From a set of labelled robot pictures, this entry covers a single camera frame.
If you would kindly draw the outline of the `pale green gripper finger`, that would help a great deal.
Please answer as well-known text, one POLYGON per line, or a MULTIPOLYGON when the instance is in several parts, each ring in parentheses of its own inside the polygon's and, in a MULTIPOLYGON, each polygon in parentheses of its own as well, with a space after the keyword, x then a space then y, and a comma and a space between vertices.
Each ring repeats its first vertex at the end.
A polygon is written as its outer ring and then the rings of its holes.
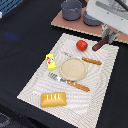
POLYGON ((111 30, 111 29, 106 29, 106 30, 103 32, 102 39, 109 35, 110 30, 111 30))

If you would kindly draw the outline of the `grey green gripper finger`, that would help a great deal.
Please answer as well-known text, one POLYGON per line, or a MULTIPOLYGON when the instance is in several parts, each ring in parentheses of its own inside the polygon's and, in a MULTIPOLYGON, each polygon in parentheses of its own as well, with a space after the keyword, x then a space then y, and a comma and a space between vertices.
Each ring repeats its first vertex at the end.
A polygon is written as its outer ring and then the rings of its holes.
POLYGON ((114 39, 117 37, 116 35, 117 35, 117 33, 115 33, 115 32, 112 32, 110 34, 108 44, 113 43, 114 39))

